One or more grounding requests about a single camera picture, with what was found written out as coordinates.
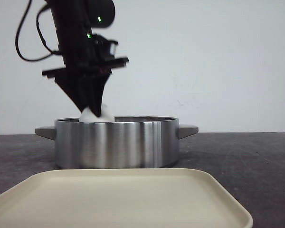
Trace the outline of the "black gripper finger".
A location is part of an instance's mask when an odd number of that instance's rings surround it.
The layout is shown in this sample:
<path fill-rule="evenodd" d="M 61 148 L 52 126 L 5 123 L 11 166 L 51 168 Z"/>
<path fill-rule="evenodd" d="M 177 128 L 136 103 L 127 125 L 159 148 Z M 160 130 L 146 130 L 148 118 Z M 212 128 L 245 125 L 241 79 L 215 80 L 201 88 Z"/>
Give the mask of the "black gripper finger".
<path fill-rule="evenodd" d="M 98 74 L 90 79 L 89 108 L 96 117 L 101 116 L 104 88 L 110 75 L 111 72 L 106 72 L 105 74 Z"/>
<path fill-rule="evenodd" d="M 75 106 L 82 112 L 85 108 L 93 105 L 92 80 L 83 77 L 55 77 L 55 83 L 66 93 Z"/>

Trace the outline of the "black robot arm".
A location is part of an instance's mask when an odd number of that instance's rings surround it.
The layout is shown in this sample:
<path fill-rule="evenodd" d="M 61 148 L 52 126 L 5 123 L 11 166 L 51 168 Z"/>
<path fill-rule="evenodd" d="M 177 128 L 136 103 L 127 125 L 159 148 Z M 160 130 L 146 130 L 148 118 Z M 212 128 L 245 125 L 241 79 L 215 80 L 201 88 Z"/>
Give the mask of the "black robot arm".
<path fill-rule="evenodd" d="M 49 0 L 64 67 L 44 70 L 80 111 L 101 116 L 104 86 L 113 68 L 125 67 L 128 57 L 116 58 L 118 42 L 92 32 L 109 27 L 115 18 L 111 0 Z"/>

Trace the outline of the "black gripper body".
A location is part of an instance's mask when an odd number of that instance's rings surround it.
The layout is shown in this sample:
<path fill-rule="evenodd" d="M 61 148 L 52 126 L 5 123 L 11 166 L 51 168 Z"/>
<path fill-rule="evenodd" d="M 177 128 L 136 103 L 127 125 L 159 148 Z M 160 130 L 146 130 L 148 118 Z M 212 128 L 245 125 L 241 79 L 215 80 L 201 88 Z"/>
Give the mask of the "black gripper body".
<path fill-rule="evenodd" d="M 63 58 L 64 67 L 44 70 L 42 75 L 54 78 L 70 74 L 104 74 L 111 69 L 125 67 L 128 57 L 113 60 L 100 60 L 93 46 L 91 26 L 55 26 L 58 39 L 59 54 Z"/>

